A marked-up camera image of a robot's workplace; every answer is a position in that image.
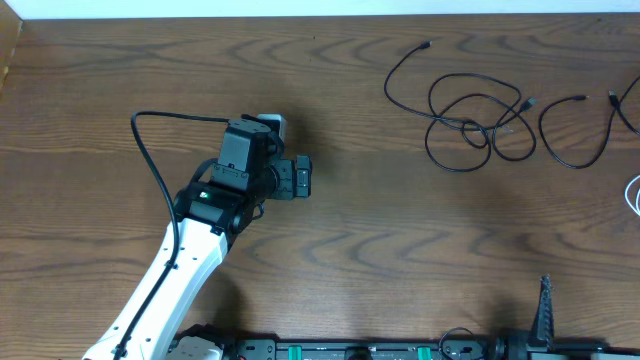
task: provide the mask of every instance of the black cable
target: black cable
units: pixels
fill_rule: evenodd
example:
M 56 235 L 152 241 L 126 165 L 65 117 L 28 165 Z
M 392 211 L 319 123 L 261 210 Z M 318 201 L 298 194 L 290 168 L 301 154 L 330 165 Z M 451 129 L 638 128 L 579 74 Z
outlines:
M 444 351 L 442 349 L 442 345 L 444 345 L 445 339 L 447 337 L 451 336 L 451 333 L 456 332 L 456 331 L 465 331 L 465 332 L 469 333 L 469 335 L 471 335 L 471 337 L 473 338 L 473 341 L 475 341 L 482 348 L 482 354 L 479 357 L 477 357 L 475 359 L 471 359 L 471 360 L 480 360 L 480 359 L 484 359 L 487 356 L 486 347 L 482 345 L 482 343 L 478 340 L 478 337 L 473 332 L 471 332 L 471 330 L 469 330 L 469 329 L 467 329 L 465 327 L 455 327 L 455 328 L 447 331 L 446 333 L 444 333 L 444 335 L 442 335 L 442 337 L 440 338 L 440 341 L 438 341 L 438 352 L 440 353 L 440 356 L 443 359 L 454 360 L 451 356 L 449 356 L 449 354 L 447 354 L 446 351 Z
M 153 177 L 158 182 L 158 185 L 160 185 L 162 196 L 164 197 L 164 200 L 167 203 L 167 207 L 169 208 L 169 215 L 171 216 L 171 226 L 173 228 L 173 250 L 171 251 L 171 257 L 169 258 L 169 261 L 166 263 L 165 268 L 162 271 L 162 274 L 158 278 L 158 281 L 156 281 L 155 285 L 153 285 L 153 288 L 151 288 L 151 291 L 142 302 L 142 305 L 140 305 L 140 308 L 138 309 L 136 314 L 133 316 L 133 319 L 131 319 L 131 323 L 127 327 L 127 330 L 124 332 L 124 335 L 122 336 L 122 340 L 120 340 L 120 343 L 116 346 L 116 352 L 113 357 L 113 360 L 119 360 L 126 353 L 127 342 L 131 337 L 131 333 L 133 333 L 133 329 L 136 327 L 136 324 L 142 317 L 142 314 L 144 314 L 144 311 L 149 306 L 149 303 L 151 303 L 153 296 L 156 294 L 156 292 L 158 292 L 158 289 L 162 285 L 162 282 L 167 277 L 167 275 L 169 275 L 169 271 L 171 271 L 171 269 L 174 268 L 176 258 L 178 257 L 178 251 L 180 249 L 180 234 L 178 232 L 178 222 L 176 221 L 176 215 L 173 210 L 173 201 L 171 200 L 171 195 L 169 195 L 169 190 L 167 190 L 167 186 L 165 185 L 164 180 L 162 180 L 162 176 L 160 176 L 160 172 L 158 172 L 158 168 L 156 168 L 156 165 L 153 163 L 153 160 L 151 159 L 151 155 L 149 155 L 149 152 L 144 146 L 144 143 L 140 138 L 140 134 L 138 133 L 138 125 L 136 124 L 136 121 L 138 116 L 142 116 L 142 115 L 164 116 L 164 117 L 172 117 L 172 118 L 185 119 L 185 120 L 210 121 L 210 122 L 228 122 L 229 121 L 228 119 L 174 114 L 174 113 L 161 112 L 161 111 L 139 111 L 131 115 L 131 130 L 133 131 L 133 137 L 136 139 L 136 144 L 138 144 L 138 148 L 140 148 L 140 152 L 142 153 L 142 156 L 146 160 L 147 165 L 149 165 L 149 169 L 151 170 L 151 173 L 153 173 Z
M 538 117 L 538 131 L 540 131 L 540 137 L 542 138 L 542 141 L 544 142 L 544 146 L 546 146 L 547 150 L 549 150 L 549 154 L 551 154 L 551 156 L 553 156 L 553 158 L 556 159 L 560 164 L 562 164 L 562 165 L 564 165 L 564 166 L 566 166 L 566 167 L 568 167 L 570 169 L 588 168 L 589 166 L 593 165 L 600 158 L 600 155 L 602 155 L 602 153 L 604 152 L 604 149 L 607 147 L 607 143 L 609 142 L 609 136 L 611 135 L 611 125 L 613 124 L 613 117 L 616 114 L 618 114 L 618 116 L 620 117 L 622 122 L 627 126 L 627 128 L 629 128 L 629 130 L 631 130 L 634 134 L 640 136 L 640 130 L 636 129 L 635 127 L 633 127 L 633 125 L 631 125 L 629 120 L 627 120 L 627 117 L 622 112 L 622 109 L 620 108 L 622 106 L 622 103 L 623 103 L 624 99 L 627 97 L 627 94 L 629 94 L 631 89 L 633 89 L 633 87 L 636 85 L 636 83 L 639 80 L 640 80 L 640 76 L 638 76 L 635 80 L 633 80 L 633 82 L 631 82 L 631 85 L 629 85 L 629 87 L 627 88 L 627 90 L 624 92 L 624 94 L 622 95 L 622 97 L 620 99 L 618 99 L 618 96 L 613 91 L 609 91 L 609 103 L 613 107 L 613 111 L 611 111 L 611 115 L 609 116 L 609 121 L 607 123 L 607 130 L 605 132 L 604 139 L 602 140 L 602 143 L 600 144 L 600 147 L 598 148 L 598 151 L 593 156 L 593 158 L 591 158 L 591 160 L 587 161 L 586 163 L 584 163 L 582 165 L 572 165 L 572 164 L 567 163 L 566 161 L 562 160 L 553 151 L 553 149 L 551 149 L 551 145 L 549 145 L 549 143 L 547 142 L 547 139 L 544 136 L 544 131 L 542 130 L 542 120 L 544 119 L 544 116 L 546 115 L 547 111 L 549 111 L 554 106 L 562 104 L 562 103 L 567 102 L 567 101 L 583 101 L 583 100 L 587 99 L 587 96 L 586 95 L 570 96 L 570 97 L 567 97 L 567 98 L 560 99 L 558 101 L 552 102 L 551 104 L 547 105 L 547 107 L 545 107 L 544 110 L 542 110 L 542 112 L 540 113 L 540 117 Z
M 391 71 L 389 71 L 389 74 L 387 74 L 387 77 L 384 81 L 384 94 L 387 97 L 387 99 L 389 99 L 389 101 L 391 101 L 394 105 L 398 106 L 399 108 L 408 111 L 412 114 L 418 115 L 418 116 L 423 116 L 429 119 L 432 119 L 431 124 L 429 125 L 429 127 L 427 128 L 427 131 L 425 133 L 424 136 L 424 147 L 425 150 L 427 151 L 427 155 L 429 156 L 429 158 L 439 167 L 448 170 L 448 171 L 452 171 L 452 172 L 470 172 L 470 171 L 474 171 L 477 169 L 480 169 L 481 167 L 483 167 L 488 161 L 489 158 L 491 157 L 491 149 L 493 148 L 493 150 L 496 152 L 496 154 L 498 154 L 499 157 L 508 160 L 508 161 L 521 161 L 524 159 L 527 159 L 529 156 L 531 156 L 533 154 L 533 152 L 536 149 L 536 136 L 535 133 L 533 132 L 533 129 L 531 129 L 531 126 L 529 126 L 529 124 L 527 123 L 527 121 L 521 116 L 521 114 L 527 110 L 529 110 L 534 104 L 535 104 L 535 99 L 533 98 L 529 98 L 527 99 L 527 101 L 523 102 L 520 104 L 519 109 L 516 111 L 514 108 L 518 105 L 518 103 L 520 103 L 520 101 L 522 100 L 522 93 L 520 92 L 520 90 L 515 87 L 514 85 L 511 85 L 507 82 L 498 80 L 496 78 L 490 77 L 490 76 L 486 76 L 486 75 L 482 75 L 482 74 L 476 74 L 476 73 L 452 73 L 452 74 L 447 74 L 444 76 L 439 77 L 436 81 L 434 81 L 431 84 L 431 87 L 429 88 L 429 94 L 427 96 L 427 102 L 429 105 L 429 110 L 431 111 L 431 113 L 427 113 L 427 112 L 423 112 L 423 111 L 419 111 L 413 108 L 410 108 L 400 102 L 398 102 L 397 100 L 395 100 L 388 91 L 388 84 L 389 84 L 389 79 L 391 78 L 391 76 L 393 75 L 393 73 L 400 67 L 400 65 L 402 65 L 402 63 L 407 60 L 411 55 L 413 55 L 416 51 L 418 50 L 424 50 L 424 49 L 428 49 L 431 46 L 431 41 L 425 42 L 420 44 L 420 46 L 416 47 L 415 49 L 409 51 L 397 64 L 396 66 L 394 66 Z M 433 103 L 432 103 L 432 95 L 433 95 L 433 90 L 436 87 L 436 85 L 446 79 L 446 78 L 450 78 L 450 77 L 472 77 L 472 78 L 478 78 L 478 79 L 482 79 L 482 80 L 486 80 L 486 81 L 490 81 L 492 83 L 507 87 L 509 89 L 512 89 L 517 95 L 518 98 L 516 99 L 516 101 L 512 104 L 512 105 L 508 105 L 504 102 L 502 102 L 501 100 L 487 95 L 487 94 L 481 94 L 481 93 L 473 93 L 473 94 L 468 94 L 465 95 L 461 98 L 458 98 L 456 100 L 454 100 L 451 104 L 447 105 L 440 113 L 438 113 L 434 107 L 433 107 Z M 497 122 L 495 125 L 493 126 L 482 126 L 479 123 L 477 123 L 474 120 L 462 120 L 462 119 L 454 119 L 454 118 L 448 118 L 448 117 L 444 117 L 444 114 L 449 111 L 451 108 L 453 108 L 455 105 L 457 105 L 458 103 L 460 103 L 463 100 L 466 99 L 470 99 L 470 98 L 474 98 L 474 97 L 481 97 L 481 98 L 485 98 L 488 100 L 491 100 L 493 102 L 495 102 L 496 104 L 504 107 L 506 109 L 506 111 L 504 112 L 504 114 L 502 114 L 502 116 L 500 116 L 500 118 L 498 118 Z M 520 120 L 524 126 L 527 128 L 527 131 L 529 132 L 529 135 L 531 135 L 531 148 L 529 149 L 529 151 L 527 152 L 527 154 L 525 154 L 524 156 L 521 157 L 509 157 L 506 156 L 505 154 L 503 154 L 497 146 L 496 143 L 496 130 L 507 125 L 508 123 L 510 123 L 511 121 L 513 121 L 514 119 L 518 119 Z M 446 127 L 453 129 L 453 130 L 458 130 L 460 131 L 462 138 L 464 139 L 464 141 L 469 144 L 471 147 L 476 148 L 476 149 L 484 149 L 485 147 L 487 148 L 487 156 L 485 157 L 485 159 L 476 166 L 470 167 L 470 168 L 451 168 L 448 166 L 445 166 L 443 164 L 441 164 L 440 162 L 438 162 L 436 160 L 436 158 L 433 156 L 433 154 L 431 153 L 431 150 L 429 149 L 429 143 L 428 143 L 428 139 L 429 139 L 429 134 L 431 133 L 431 129 L 433 128 L 433 126 L 436 123 L 441 123 L 443 125 L 445 125 Z M 469 139 L 467 137 L 467 132 L 468 131 L 476 131 L 476 132 L 480 132 L 480 134 L 482 134 L 482 136 L 484 137 L 484 143 L 482 144 L 476 144 L 473 141 L 471 141 L 471 139 Z

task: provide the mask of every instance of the brown wooden surface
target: brown wooden surface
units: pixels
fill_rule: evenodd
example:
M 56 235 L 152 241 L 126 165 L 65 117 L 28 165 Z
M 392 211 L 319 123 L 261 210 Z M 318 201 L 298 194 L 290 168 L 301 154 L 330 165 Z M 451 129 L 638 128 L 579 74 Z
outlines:
M 9 73 L 13 50 L 18 43 L 22 20 L 4 0 L 0 0 L 0 89 Z
M 184 326 L 213 322 L 283 338 L 436 338 L 454 326 L 530 326 L 538 277 L 552 275 L 560 336 L 640 347 L 638 217 L 622 191 L 640 139 L 616 119 L 592 168 L 542 147 L 471 174 L 437 168 L 424 120 L 383 96 L 392 81 L 424 108 L 439 75 L 475 71 L 538 99 L 584 104 L 546 120 L 568 160 L 593 153 L 640 71 L 640 16 L 424 16 L 29 22 L 0 105 L 0 356 L 79 358 L 118 315 L 168 221 L 129 128 L 142 109 L 234 117 L 282 113 L 287 151 L 313 157 L 313 195 L 268 202 L 207 281 Z M 444 84 L 436 104 L 479 82 Z M 638 125 L 635 100 L 626 111 Z M 489 124 L 483 102 L 452 112 Z M 216 155 L 222 125 L 141 121 L 172 193 Z M 509 154 L 528 146 L 505 131 Z M 481 154 L 437 129 L 443 161 Z

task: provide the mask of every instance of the white cable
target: white cable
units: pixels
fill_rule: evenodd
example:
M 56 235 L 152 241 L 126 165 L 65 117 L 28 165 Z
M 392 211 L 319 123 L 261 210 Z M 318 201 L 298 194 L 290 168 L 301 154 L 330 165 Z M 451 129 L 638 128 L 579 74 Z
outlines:
M 633 206 L 631 200 L 629 200 L 629 189 L 634 182 L 638 181 L 638 179 L 640 179 L 640 175 L 636 176 L 633 180 L 631 180 L 631 182 L 629 182 L 629 185 L 627 185 L 627 188 L 624 190 L 624 198 L 625 200 L 627 200 L 627 204 L 629 204 L 631 209 L 635 211 L 638 216 L 640 216 L 640 206 L 638 206 L 640 205 L 640 189 L 638 189 L 638 193 L 636 194 L 636 206 Z

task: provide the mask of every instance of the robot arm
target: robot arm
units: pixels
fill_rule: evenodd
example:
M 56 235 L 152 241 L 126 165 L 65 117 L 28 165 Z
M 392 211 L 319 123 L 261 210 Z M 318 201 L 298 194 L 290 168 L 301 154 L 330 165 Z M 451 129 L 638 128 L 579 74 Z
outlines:
M 173 252 L 172 224 L 146 275 L 124 310 L 83 359 L 153 360 L 167 350 L 193 300 L 213 270 L 222 263 L 265 199 L 308 197 L 311 160 L 282 158 L 285 120 L 280 115 L 244 115 L 229 121 L 219 160 L 206 161 L 188 186 L 178 192 L 173 210 L 178 221 L 180 248 L 173 269 L 144 310 L 126 348 L 118 349 L 125 329 L 169 263 Z M 208 182 L 200 177 L 213 166 Z M 216 349 L 209 349 L 215 355 Z

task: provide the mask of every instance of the white backdrop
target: white backdrop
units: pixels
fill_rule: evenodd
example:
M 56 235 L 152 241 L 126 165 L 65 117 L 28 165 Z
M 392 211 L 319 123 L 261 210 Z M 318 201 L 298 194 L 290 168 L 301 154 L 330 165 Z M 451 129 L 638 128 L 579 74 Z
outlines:
M 640 0 L 6 0 L 29 19 L 640 12 Z

